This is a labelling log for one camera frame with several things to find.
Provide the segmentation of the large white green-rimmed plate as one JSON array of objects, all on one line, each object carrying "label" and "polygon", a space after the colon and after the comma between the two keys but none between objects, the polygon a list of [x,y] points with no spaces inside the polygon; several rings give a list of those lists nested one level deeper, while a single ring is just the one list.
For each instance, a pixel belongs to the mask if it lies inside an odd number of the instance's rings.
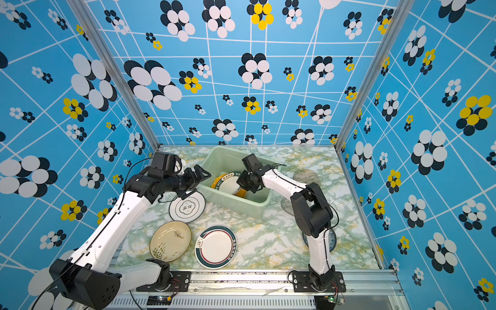
[{"label": "large white green-rimmed plate", "polygon": [[212,226],[195,242],[195,257],[207,269],[221,269],[234,258],[237,250],[235,233],[226,226]]}]

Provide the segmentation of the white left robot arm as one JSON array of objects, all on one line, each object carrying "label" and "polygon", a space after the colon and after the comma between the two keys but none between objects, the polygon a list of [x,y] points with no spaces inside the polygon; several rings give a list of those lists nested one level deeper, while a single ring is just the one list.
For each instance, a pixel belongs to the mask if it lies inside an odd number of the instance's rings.
[{"label": "white left robot arm", "polygon": [[57,259],[49,268],[53,284],[61,295],[92,309],[106,308],[118,295],[142,287],[170,287],[170,265],[148,259],[138,265],[110,271],[114,254],[135,222],[157,198],[166,192],[182,196],[211,174],[199,165],[183,174],[148,166],[125,184],[117,204],[90,237],[65,260]]}]

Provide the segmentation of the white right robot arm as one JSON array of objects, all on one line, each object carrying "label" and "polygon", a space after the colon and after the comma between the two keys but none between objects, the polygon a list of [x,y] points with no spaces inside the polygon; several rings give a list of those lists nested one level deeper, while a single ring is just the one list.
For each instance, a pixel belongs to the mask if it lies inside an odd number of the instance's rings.
[{"label": "white right robot arm", "polygon": [[324,291],[331,284],[335,268],[329,250],[329,230],[333,209],[316,183],[294,181],[269,168],[244,171],[237,183],[253,193],[268,188],[290,201],[298,228],[307,236],[309,245],[309,278],[317,291]]}]

